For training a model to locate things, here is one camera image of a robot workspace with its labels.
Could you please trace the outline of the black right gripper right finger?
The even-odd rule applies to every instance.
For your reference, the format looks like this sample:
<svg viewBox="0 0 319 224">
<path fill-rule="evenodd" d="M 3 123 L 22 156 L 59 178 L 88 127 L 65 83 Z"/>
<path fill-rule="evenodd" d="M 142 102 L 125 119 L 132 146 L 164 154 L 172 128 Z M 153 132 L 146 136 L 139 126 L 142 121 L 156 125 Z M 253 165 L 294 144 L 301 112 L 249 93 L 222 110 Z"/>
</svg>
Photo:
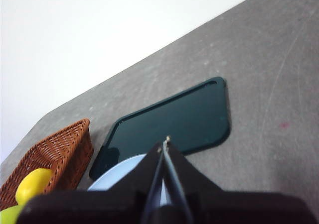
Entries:
<svg viewBox="0 0 319 224">
<path fill-rule="evenodd" d="M 192 224 L 316 224 L 306 203 L 269 192 L 225 191 L 165 139 L 167 200 Z"/>
</svg>

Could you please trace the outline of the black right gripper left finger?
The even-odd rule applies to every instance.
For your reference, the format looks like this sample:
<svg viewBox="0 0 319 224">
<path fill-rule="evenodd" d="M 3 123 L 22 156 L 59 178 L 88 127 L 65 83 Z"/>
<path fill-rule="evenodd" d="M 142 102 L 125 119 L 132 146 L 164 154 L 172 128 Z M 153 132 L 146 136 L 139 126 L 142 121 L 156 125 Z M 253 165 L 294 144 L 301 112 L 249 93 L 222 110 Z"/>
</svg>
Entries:
<svg viewBox="0 0 319 224">
<path fill-rule="evenodd" d="M 19 224 L 139 224 L 161 206 L 163 145 L 157 143 L 109 188 L 56 191 L 32 198 Z"/>
</svg>

